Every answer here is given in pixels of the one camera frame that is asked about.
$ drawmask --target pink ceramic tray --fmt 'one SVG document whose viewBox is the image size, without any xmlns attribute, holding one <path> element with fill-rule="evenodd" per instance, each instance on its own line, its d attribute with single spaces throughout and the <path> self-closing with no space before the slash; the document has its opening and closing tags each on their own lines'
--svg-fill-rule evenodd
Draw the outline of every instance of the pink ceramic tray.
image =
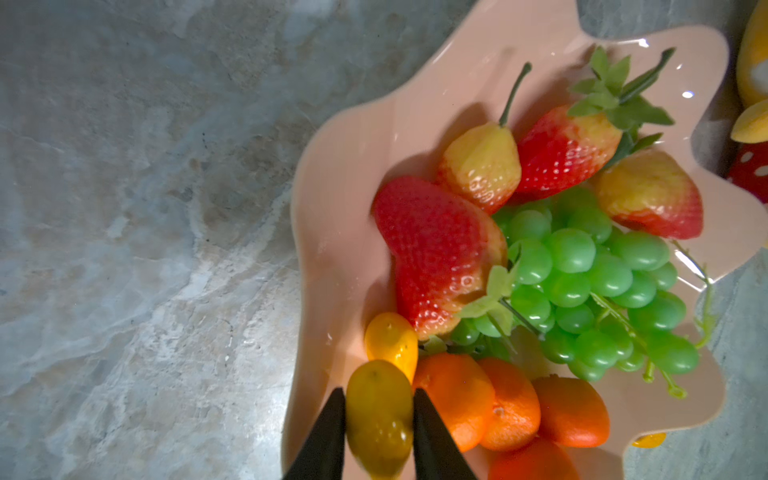
<svg viewBox="0 0 768 480">
<path fill-rule="evenodd" d="M 586 75 L 584 64 L 599 42 L 610 55 L 632 54 L 635 76 L 660 53 L 677 53 L 647 91 L 677 123 L 659 145 L 698 185 L 704 232 L 685 242 L 717 280 L 746 262 L 768 236 L 768 218 L 751 195 L 699 167 L 690 135 L 723 79 L 728 50 L 710 28 L 675 28 L 625 41 L 598 41 L 579 27 L 574 0 L 480 0 L 460 28 L 419 73 L 386 97 L 344 111 L 317 132 L 301 158 L 293 185 L 292 221 L 302 273 L 302 324 L 293 389 L 283 431 L 283 467 L 303 444 L 331 389 L 345 386 L 366 356 L 362 335 L 377 313 L 395 308 L 390 255 L 369 211 L 376 191 L 403 174 L 430 178 L 447 143 L 463 131 L 498 118 L 508 90 L 526 61 L 534 65 L 518 92 L 510 124 L 515 136 L 550 108 L 568 101 L 567 86 Z M 701 282 L 677 262 L 674 291 L 689 311 Z M 681 333 L 697 334 L 690 318 Z M 570 375 L 541 357 L 533 339 L 517 338 L 517 362 L 531 377 Z M 621 459 L 647 432 L 690 428 L 712 419 L 725 389 L 709 351 L 698 369 L 678 377 L 685 400 L 667 394 L 663 380 L 648 385 L 640 373 L 611 370 L 595 387 L 611 414 L 611 437 L 599 449 L 571 449 L 584 479 L 623 478 Z M 484 480 L 488 457 L 467 454 Z M 402 477 L 413 478 L 412 464 Z M 345 478 L 367 478 L 347 452 Z"/>
</svg>

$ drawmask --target bunch of green grapes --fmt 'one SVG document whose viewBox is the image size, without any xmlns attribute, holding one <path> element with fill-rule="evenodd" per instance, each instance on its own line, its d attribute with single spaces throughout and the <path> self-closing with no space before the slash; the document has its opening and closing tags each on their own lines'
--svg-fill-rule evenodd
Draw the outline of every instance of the bunch of green grapes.
<svg viewBox="0 0 768 480">
<path fill-rule="evenodd" d="M 583 187 L 505 207 L 494 219 L 518 274 L 508 304 L 538 331 L 549 360 L 591 382 L 611 367 L 633 372 L 645 365 L 647 375 L 658 368 L 667 379 L 696 368 L 696 347 L 671 332 L 686 306 L 668 292 L 677 270 L 661 238 L 623 233 Z M 489 344 L 483 336 L 501 333 L 488 318 L 464 319 L 452 341 Z"/>
</svg>

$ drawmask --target marble countertop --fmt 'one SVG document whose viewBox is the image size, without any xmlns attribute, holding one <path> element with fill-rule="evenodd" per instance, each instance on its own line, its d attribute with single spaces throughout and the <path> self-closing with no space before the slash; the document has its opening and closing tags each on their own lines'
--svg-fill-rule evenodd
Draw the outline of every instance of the marble countertop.
<svg viewBox="0 0 768 480">
<path fill-rule="evenodd" d="M 704 23 L 733 47 L 754 0 L 578 4 L 599 37 Z M 280 477 L 296 162 L 471 7 L 0 0 L 0 479 Z M 694 135 L 714 171 L 735 102 L 727 81 Z M 766 262 L 717 284 L 722 415 L 631 449 L 628 479 L 768 478 Z"/>
</svg>

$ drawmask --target orange fruit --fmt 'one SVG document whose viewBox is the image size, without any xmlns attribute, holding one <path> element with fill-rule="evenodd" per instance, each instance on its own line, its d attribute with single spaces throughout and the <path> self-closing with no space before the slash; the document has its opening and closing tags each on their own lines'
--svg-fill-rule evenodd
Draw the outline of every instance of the orange fruit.
<svg viewBox="0 0 768 480">
<path fill-rule="evenodd" d="M 650 435 L 638 437 L 637 440 L 632 442 L 632 445 L 641 449 L 655 449 L 664 443 L 664 440 L 666 439 L 666 433 L 651 433 Z"/>
<path fill-rule="evenodd" d="M 413 390 L 429 395 L 459 451 L 480 443 L 493 416 L 491 380 L 469 355 L 438 353 L 419 360 Z"/>
<path fill-rule="evenodd" d="M 538 431 L 541 409 L 530 380 L 509 362 L 488 357 L 478 361 L 496 392 L 493 416 L 480 445 L 508 452 L 528 444 Z"/>
<path fill-rule="evenodd" d="M 550 375 L 532 383 L 541 405 L 540 436 L 567 447 L 597 447 L 608 440 L 608 410 L 589 382 Z"/>
<path fill-rule="evenodd" d="M 571 459 L 560 447 L 537 437 L 514 452 L 502 453 L 491 464 L 488 480 L 579 480 Z"/>
</svg>

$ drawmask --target plate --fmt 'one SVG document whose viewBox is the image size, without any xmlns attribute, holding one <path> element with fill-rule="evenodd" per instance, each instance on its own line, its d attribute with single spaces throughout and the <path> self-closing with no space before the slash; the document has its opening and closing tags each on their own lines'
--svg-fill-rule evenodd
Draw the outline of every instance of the plate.
<svg viewBox="0 0 768 480">
<path fill-rule="evenodd" d="M 704 230 L 684 242 L 717 280 L 745 263 L 768 237 L 763 206 L 750 194 L 699 167 L 690 137 L 728 64 L 728 47 L 712 28 L 674 28 L 643 38 L 602 41 L 584 33 L 573 0 L 480 0 L 459 28 L 410 81 L 377 101 L 337 114 L 307 145 L 293 183 L 291 220 L 302 275 L 302 319 L 293 388 L 283 430 L 283 469 L 295 458 L 330 394 L 366 361 L 362 337 L 377 313 L 394 310 L 392 262 L 370 215 L 386 181 L 403 174 L 432 178 L 445 146 L 470 127 L 498 118 L 521 66 L 523 82 L 509 124 L 516 138 L 550 108 L 570 101 L 567 86 L 585 77 L 595 44 L 610 56 L 632 55 L 631 77 L 677 52 L 646 94 L 676 120 L 658 146 L 675 157 L 702 193 Z M 689 312 L 702 283 L 679 261 L 674 288 Z M 697 338 L 689 318 L 678 333 Z M 517 338 L 518 364 L 531 377 L 567 369 L 546 362 L 536 342 Z M 689 395 L 667 394 L 658 379 L 612 369 L 594 384 L 611 415 L 611 437 L 598 449 L 569 449 L 582 478 L 623 478 L 622 456 L 649 432 L 701 425 L 725 400 L 720 370 L 702 350 L 695 372 L 677 377 Z M 368 478 L 347 449 L 344 478 Z M 481 480 L 491 454 L 466 454 Z M 412 463 L 402 478 L 414 477 Z"/>
</svg>

